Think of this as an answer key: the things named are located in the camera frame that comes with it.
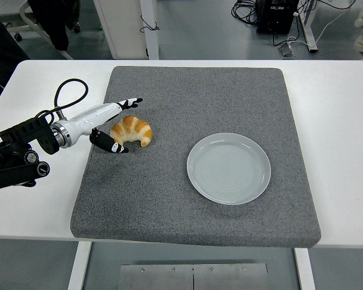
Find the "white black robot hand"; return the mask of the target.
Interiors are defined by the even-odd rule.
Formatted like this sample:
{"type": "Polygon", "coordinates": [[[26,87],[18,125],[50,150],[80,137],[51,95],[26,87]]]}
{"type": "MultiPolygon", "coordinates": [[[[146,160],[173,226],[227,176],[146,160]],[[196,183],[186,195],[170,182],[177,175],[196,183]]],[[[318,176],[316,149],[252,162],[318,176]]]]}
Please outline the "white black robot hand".
{"type": "Polygon", "coordinates": [[[97,129],[107,121],[112,120],[122,111],[138,107],[142,98],[129,98],[117,103],[105,103],[95,106],[70,120],[59,120],[51,125],[54,136],[60,147],[68,148],[75,145],[82,135],[88,135],[93,145],[112,153],[126,153],[124,148],[112,137],[97,129]]]}

